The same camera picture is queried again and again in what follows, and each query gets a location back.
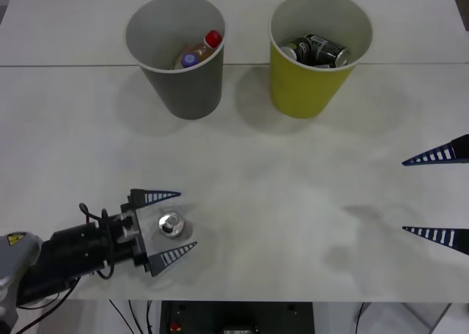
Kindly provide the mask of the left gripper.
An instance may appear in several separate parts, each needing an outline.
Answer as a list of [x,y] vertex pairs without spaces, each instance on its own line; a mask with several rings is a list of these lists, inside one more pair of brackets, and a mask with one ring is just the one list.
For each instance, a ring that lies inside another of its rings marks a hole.
[[195,248],[198,242],[191,242],[170,250],[157,246],[159,202],[181,196],[180,192],[170,190],[131,189],[129,202],[121,205],[121,220],[126,222],[119,244],[131,246],[133,264],[143,267],[156,277]]

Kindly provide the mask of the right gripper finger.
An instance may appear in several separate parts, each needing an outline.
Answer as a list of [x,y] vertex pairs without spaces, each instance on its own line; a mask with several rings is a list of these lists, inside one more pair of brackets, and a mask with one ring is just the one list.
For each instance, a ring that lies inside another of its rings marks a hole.
[[468,229],[442,229],[403,226],[403,230],[452,250],[469,255]]
[[403,166],[468,163],[468,134],[402,162]]

